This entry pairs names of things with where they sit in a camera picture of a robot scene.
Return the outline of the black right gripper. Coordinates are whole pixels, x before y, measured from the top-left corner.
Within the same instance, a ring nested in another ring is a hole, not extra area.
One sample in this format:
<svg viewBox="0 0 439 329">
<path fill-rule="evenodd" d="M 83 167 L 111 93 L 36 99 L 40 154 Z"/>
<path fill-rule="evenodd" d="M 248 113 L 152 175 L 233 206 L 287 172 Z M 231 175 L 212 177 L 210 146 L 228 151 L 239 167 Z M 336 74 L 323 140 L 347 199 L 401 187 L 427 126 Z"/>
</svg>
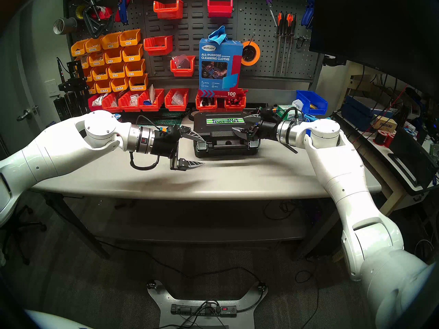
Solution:
<svg viewBox="0 0 439 329">
<path fill-rule="evenodd" d="M 250 128 L 232 127 L 232 132 L 238 137 L 255 137 L 258 139 L 277 140 L 277 123 L 262 120 L 260 114 L 243 117 L 245 123 L 255 123 Z"/>
</svg>

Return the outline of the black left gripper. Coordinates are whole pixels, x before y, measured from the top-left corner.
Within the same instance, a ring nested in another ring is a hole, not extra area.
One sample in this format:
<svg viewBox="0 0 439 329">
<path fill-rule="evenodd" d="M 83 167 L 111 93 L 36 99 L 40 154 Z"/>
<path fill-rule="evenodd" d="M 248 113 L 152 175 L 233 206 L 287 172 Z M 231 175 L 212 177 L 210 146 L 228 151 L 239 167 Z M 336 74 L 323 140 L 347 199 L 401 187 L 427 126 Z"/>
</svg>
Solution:
<svg viewBox="0 0 439 329">
<path fill-rule="evenodd" d="M 193 140 L 195 142 L 205 142 L 205 140 L 190 127 L 179 127 L 180 137 Z M 153 168 L 157 166 L 161 157 L 170 159 L 170 169 L 174 171 L 187 171 L 196 169 L 205 164 L 205 162 L 188 161 L 186 159 L 178 159 L 178 142 L 179 132 L 162 132 L 154 131 L 154 140 L 152 141 L 151 154 L 157 156 L 157 160 Z"/>
</svg>

